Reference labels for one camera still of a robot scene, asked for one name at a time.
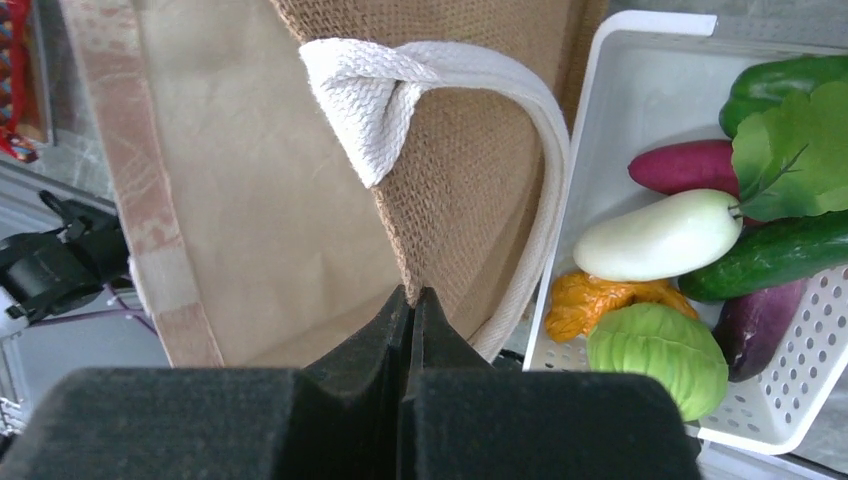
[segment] white eggplant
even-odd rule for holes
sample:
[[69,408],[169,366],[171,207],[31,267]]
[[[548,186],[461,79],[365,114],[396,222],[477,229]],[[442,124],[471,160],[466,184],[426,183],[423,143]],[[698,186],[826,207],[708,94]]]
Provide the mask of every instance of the white eggplant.
[[742,233],[739,201],[718,190],[678,193],[590,227],[574,246],[584,272],[616,282],[647,282],[691,272],[721,258]]

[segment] red sweet potato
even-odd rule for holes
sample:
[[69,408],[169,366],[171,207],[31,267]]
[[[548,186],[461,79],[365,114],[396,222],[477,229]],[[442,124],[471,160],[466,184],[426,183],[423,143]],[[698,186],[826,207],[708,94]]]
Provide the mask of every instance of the red sweet potato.
[[712,188],[738,198],[732,155],[730,140],[698,140],[643,153],[627,169],[636,183],[666,195]]

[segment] green leaf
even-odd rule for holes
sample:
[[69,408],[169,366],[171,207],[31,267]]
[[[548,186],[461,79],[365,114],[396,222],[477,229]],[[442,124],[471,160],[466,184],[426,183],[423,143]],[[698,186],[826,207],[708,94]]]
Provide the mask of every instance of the green leaf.
[[760,221],[848,210],[848,82],[789,94],[733,139],[740,210]]

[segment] beige fabric bag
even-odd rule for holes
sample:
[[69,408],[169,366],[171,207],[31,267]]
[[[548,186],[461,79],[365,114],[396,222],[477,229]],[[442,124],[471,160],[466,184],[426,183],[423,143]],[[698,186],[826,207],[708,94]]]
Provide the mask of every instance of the beige fabric bag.
[[494,93],[427,93],[397,165],[369,192],[310,93],[298,42],[478,44],[565,89],[573,116],[605,9],[62,1],[134,278],[175,366],[306,365],[367,323],[398,283],[413,304],[434,287],[471,339],[527,239],[544,172],[520,107]]

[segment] woven cotton strap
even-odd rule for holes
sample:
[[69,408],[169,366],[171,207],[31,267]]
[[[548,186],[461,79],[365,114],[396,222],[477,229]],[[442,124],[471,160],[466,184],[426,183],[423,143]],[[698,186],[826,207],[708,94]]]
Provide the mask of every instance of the woven cotton strap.
[[569,138],[556,99],[545,83],[519,62],[474,45],[413,42],[392,49],[331,38],[304,44],[300,56],[318,104],[369,188],[397,161],[415,104],[427,90],[492,90],[521,105],[533,120],[545,154],[536,218],[503,300],[470,340],[483,357],[494,359],[530,301],[555,246],[565,208]]

